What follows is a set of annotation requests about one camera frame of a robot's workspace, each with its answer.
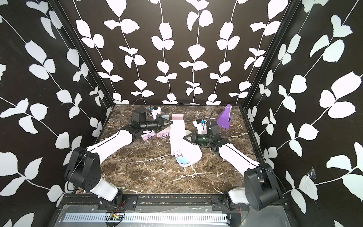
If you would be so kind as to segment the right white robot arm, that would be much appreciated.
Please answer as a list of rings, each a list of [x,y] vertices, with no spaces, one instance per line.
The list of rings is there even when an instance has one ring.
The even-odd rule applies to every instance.
[[[220,134],[190,133],[183,139],[191,144],[210,148],[244,175],[243,187],[236,187],[227,192],[226,197],[230,204],[246,204],[260,211],[284,199],[272,167],[268,163],[261,164],[249,158]]]

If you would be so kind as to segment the rainbow gradient sticker sheet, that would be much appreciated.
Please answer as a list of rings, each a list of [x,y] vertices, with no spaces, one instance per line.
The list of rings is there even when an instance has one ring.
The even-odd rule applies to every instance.
[[[171,147],[171,141],[184,141],[183,137],[185,134],[185,121],[181,120],[175,120],[172,121],[173,124],[170,125],[170,147]]]

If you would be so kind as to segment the white plastic storage box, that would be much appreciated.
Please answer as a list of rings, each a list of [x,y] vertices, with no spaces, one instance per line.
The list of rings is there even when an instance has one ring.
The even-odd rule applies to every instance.
[[[202,158],[200,147],[187,141],[171,141],[171,155],[175,156],[181,167],[196,164]]]

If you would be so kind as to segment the purple sticker sheet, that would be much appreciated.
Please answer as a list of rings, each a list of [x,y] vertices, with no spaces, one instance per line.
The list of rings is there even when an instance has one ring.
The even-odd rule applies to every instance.
[[[144,141],[147,141],[147,140],[150,140],[152,139],[153,137],[156,136],[156,133],[154,131],[152,132],[149,132],[149,133],[145,133],[141,136],[141,138],[144,140]]]

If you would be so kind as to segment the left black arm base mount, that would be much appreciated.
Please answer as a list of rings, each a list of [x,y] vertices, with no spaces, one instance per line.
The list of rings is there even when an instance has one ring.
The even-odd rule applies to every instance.
[[[134,211],[136,208],[138,196],[133,194],[118,194],[112,201],[101,199],[97,209],[99,211],[122,211],[123,208],[127,211]]]

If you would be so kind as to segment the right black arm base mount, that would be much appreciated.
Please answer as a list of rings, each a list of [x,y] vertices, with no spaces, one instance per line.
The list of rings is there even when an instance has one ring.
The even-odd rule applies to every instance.
[[[222,211],[222,212],[240,212],[240,211],[249,211],[250,208],[248,204],[244,203],[233,203],[229,197],[224,194],[218,194],[211,196],[208,199],[208,203],[212,205],[213,211]]]

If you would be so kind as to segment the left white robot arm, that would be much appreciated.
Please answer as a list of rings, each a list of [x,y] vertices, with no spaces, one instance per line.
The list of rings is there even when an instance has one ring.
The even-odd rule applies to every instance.
[[[117,196],[121,196],[122,192],[102,178],[102,162],[121,148],[133,143],[144,132],[159,132],[172,124],[171,120],[161,116],[153,121],[133,122],[93,146],[76,148],[67,165],[66,181],[106,201],[113,201]]]

